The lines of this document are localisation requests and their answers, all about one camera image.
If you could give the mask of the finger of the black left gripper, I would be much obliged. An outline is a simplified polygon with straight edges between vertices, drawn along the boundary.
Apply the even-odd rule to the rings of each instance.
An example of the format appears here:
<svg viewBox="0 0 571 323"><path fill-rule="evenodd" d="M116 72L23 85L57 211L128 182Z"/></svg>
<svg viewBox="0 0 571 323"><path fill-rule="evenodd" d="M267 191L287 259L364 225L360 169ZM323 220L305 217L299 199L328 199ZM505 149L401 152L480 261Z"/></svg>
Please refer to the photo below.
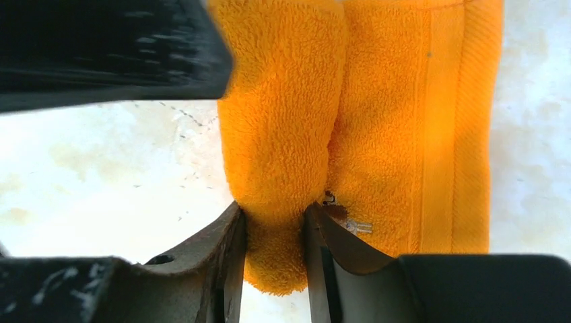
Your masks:
<svg viewBox="0 0 571 323"><path fill-rule="evenodd" d="M1 111L213 100L233 58L199 1L1 2Z"/></svg>

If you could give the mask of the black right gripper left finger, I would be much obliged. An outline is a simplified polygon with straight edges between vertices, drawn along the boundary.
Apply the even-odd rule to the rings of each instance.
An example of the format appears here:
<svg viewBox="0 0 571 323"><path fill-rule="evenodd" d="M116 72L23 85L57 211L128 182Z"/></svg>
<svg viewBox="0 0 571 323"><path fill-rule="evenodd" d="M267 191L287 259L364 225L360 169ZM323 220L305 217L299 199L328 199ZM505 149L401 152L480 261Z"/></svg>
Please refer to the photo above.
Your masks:
<svg viewBox="0 0 571 323"><path fill-rule="evenodd" d="M245 219L215 221L145 264L117 257L4 258L2 322L238 322Z"/></svg>

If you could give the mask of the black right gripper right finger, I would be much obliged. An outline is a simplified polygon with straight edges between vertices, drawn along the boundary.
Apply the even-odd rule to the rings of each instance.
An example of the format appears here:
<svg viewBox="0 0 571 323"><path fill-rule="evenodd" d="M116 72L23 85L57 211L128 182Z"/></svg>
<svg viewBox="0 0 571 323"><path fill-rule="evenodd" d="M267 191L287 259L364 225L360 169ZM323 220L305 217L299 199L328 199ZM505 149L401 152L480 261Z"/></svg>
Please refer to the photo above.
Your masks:
<svg viewBox="0 0 571 323"><path fill-rule="evenodd" d="M305 212L313 322L569 322L570 264L534 254L390 257Z"/></svg>

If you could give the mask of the orange towel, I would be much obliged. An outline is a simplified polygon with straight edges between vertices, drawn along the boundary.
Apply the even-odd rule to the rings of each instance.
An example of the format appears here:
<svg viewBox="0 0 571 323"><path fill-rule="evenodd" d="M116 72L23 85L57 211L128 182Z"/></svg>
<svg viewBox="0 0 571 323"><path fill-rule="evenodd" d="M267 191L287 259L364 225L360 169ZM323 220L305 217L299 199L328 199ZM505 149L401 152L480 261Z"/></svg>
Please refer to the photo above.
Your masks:
<svg viewBox="0 0 571 323"><path fill-rule="evenodd" d="M218 104L244 278L307 285L317 202L391 256L489 249L502 1L209 1L236 65Z"/></svg>

